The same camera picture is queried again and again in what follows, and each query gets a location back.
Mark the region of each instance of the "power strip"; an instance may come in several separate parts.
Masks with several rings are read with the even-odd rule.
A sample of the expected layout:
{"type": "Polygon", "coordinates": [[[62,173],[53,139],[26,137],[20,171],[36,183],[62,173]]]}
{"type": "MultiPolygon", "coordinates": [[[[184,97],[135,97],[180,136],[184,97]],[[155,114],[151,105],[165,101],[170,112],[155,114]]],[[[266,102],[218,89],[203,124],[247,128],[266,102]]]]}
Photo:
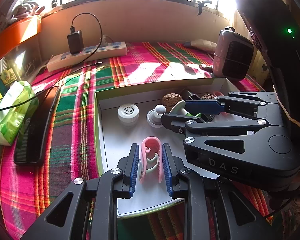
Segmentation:
{"type": "MultiPolygon", "coordinates": [[[[97,46],[86,47],[80,53],[71,55],[70,52],[66,52],[57,56],[54,56],[47,63],[48,71],[54,71],[59,68],[71,66],[84,60],[87,56],[91,55],[97,46]]],[[[109,43],[105,47],[100,47],[91,57],[85,61],[92,61],[101,58],[118,57],[127,55],[127,46],[124,41],[109,43]]]]}

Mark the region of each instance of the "plaid tablecloth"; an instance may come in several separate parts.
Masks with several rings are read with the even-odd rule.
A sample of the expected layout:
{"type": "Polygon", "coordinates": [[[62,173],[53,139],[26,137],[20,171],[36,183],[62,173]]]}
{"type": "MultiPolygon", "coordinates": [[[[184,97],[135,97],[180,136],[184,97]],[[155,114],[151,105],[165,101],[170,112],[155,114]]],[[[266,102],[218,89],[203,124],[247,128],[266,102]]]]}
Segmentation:
{"type": "MultiPolygon", "coordinates": [[[[66,85],[52,116],[48,131],[45,162],[42,167],[16,166],[13,146],[5,147],[0,169],[0,202],[5,227],[14,239],[20,239],[36,218],[76,177],[99,176],[94,147],[94,92],[121,86],[186,78],[209,78],[199,64],[212,65],[203,51],[181,44],[131,43],[123,57],[102,60],[98,67],[87,66],[59,82],[66,85]]],[[[35,82],[51,76],[36,92],[71,73],[71,69],[51,76],[45,72],[35,82]]],[[[262,88],[249,76],[235,83],[241,91],[262,88]]],[[[263,192],[236,184],[262,215],[268,214],[263,192]]],[[[119,222],[119,239],[182,239],[183,204],[137,219],[119,222]]]]}

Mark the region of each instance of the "smartphone screen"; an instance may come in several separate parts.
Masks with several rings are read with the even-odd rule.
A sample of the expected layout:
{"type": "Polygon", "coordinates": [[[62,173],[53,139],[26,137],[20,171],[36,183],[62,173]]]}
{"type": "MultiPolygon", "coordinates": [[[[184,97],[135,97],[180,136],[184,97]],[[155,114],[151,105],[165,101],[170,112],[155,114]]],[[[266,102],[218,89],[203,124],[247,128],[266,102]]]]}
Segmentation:
{"type": "Polygon", "coordinates": [[[41,165],[43,163],[46,133],[59,93],[60,89],[55,87],[38,95],[38,108],[30,118],[23,121],[18,134],[14,154],[16,164],[41,165]]]}

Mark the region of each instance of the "pink plastic hair clip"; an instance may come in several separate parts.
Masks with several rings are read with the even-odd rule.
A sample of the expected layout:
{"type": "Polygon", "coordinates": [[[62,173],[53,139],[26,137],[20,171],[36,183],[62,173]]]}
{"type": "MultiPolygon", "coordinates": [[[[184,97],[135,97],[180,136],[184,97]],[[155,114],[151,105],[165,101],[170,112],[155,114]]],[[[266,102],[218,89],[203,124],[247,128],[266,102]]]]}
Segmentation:
{"type": "Polygon", "coordinates": [[[140,183],[143,182],[147,173],[154,171],[157,167],[159,167],[160,183],[163,176],[161,142],[157,137],[147,137],[141,143],[141,174],[139,176],[140,183]],[[147,165],[154,162],[155,165],[147,169],[147,165]]]}

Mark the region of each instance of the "table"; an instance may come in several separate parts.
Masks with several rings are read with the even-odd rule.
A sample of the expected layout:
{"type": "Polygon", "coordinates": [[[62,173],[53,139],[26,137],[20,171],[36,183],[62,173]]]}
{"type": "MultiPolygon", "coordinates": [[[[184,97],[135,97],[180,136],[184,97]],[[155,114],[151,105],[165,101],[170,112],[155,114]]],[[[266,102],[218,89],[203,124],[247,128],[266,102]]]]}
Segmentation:
{"type": "MultiPolygon", "coordinates": [[[[105,59],[98,67],[85,63],[87,67],[63,87],[52,116],[42,167],[16,166],[12,147],[5,147],[0,169],[0,202],[5,226],[14,239],[22,236],[74,178],[99,176],[93,137],[95,91],[157,80],[184,79],[184,74],[178,74],[178,68],[197,78],[210,77],[198,67],[200,63],[212,65],[203,51],[167,43],[130,43],[127,47],[127,56],[105,59]],[[140,69],[147,71],[137,74],[140,69]]],[[[35,91],[49,87],[71,71],[67,68],[51,76],[34,86],[35,91]]],[[[45,72],[35,82],[53,73],[45,72]]],[[[235,85],[241,91],[262,90],[249,76],[235,85]]],[[[262,215],[268,214],[261,190],[248,187],[242,191],[262,215]]]]}

